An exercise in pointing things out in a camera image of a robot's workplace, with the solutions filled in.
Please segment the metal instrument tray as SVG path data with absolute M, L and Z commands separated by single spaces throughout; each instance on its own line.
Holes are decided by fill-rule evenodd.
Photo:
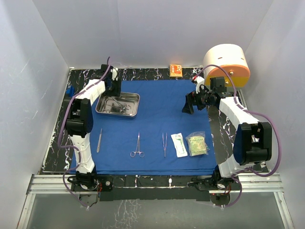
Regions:
M 101 95 L 96 105 L 96 112 L 109 117 L 134 119 L 138 113 L 140 95 L 121 92 L 119 96 Z

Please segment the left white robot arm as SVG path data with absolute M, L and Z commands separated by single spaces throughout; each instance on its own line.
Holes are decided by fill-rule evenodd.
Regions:
M 87 190 L 96 189 L 99 183 L 98 178 L 90 174 L 95 168 L 90 148 L 90 132 L 93 129 L 92 105 L 101 95 L 119 96 L 121 84 L 118 69 L 103 64 L 100 73 L 92 77 L 68 102 L 64 127 L 75 152 L 76 172 L 86 174 L 81 183 Z

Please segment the pink cylindrical tissue phantom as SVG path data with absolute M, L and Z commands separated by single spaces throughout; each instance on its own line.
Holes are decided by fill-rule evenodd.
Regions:
M 230 75 L 235 87 L 244 87 L 249 78 L 250 70 L 246 62 L 243 49 L 235 44 L 219 44 L 212 47 L 203 58 L 203 71 L 205 85 L 210 85 L 212 77 L 224 77 L 226 85 L 232 84 L 227 74 Z

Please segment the steel scalpel handle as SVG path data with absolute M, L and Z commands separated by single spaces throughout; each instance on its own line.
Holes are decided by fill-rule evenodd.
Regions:
M 98 138 L 98 144 L 97 144 L 97 149 L 96 149 L 97 153 L 99 153 L 99 151 L 100 151 L 101 139 L 102 139 L 102 128 L 100 130 L 100 134 L 99 134 L 99 138 Z

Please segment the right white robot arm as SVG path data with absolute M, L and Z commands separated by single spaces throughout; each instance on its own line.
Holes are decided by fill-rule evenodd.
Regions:
M 226 115 L 236 129 L 233 154 L 219 164 L 213 176 L 213 185 L 224 189 L 229 185 L 231 175 L 243 171 L 255 164 L 269 161 L 272 157 L 272 127 L 268 122 L 260 122 L 247 112 L 238 98 L 228 92 L 223 77 L 211 79 L 212 89 L 204 85 L 204 78 L 192 79 L 196 88 L 185 96 L 182 112 L 194 113 L 194 107 L 203 110 L 206 106 L 215 106 Z

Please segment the green suture packet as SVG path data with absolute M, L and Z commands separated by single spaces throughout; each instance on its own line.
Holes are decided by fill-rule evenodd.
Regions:
M 204 131 L 193 132 L 185 139 L 188 144 L 188 152 L 190 156 L 208 155 L 209 147 L 205 142 L 206 138 Z

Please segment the white packet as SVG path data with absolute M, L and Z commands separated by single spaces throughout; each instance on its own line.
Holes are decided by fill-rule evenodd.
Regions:
M 178 158 L 188 156 L 181 133 L 171 135 Z

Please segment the blue surgical drape cloth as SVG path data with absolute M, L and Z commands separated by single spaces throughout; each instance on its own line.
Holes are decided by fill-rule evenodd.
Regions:
M 103 116 L 93 111 L 90 148 L 98 174 L 110 175 L 211 175 L 216 167 L 213 138 L 206 110 L 185 114 L 185 96 L 195 89 L 190 80 L 124 81 L 122 91 L 140 95 L 134 119 Z M 102 139 L 96 152 L 100 130 Z M 208 155 L 178 158 L 171 138 L 181 133 L 205 132 Z M 140 133 L 144 157 L 130 156 Z M 166 158 L 162 133 L 167 133 Z

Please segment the steel forceps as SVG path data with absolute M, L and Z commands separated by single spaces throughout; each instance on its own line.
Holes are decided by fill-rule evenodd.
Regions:
M 166 158 L 166 148 L 167 148 L 167 133 L 162 133 L 162 140 L 163 140 L 163 154 L 164 158 Z

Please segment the steel ring-handle scissors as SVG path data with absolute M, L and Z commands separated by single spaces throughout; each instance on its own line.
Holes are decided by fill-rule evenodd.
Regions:
M 136 157 L 137 155 L 138 155 L 140 158 L 143 158 L 143 157 L 144 157 L 144 152 L 142 152 L 142 151 L 140 150 L 140 133 L 138 133 L 138 136 L 137 136 L 137 145 L 136 145 L 136 149 L 135 149 L 135 151 L 132 151 L 132 152 L 130 153 L 130 156 L 131 156 L 132 158 Z

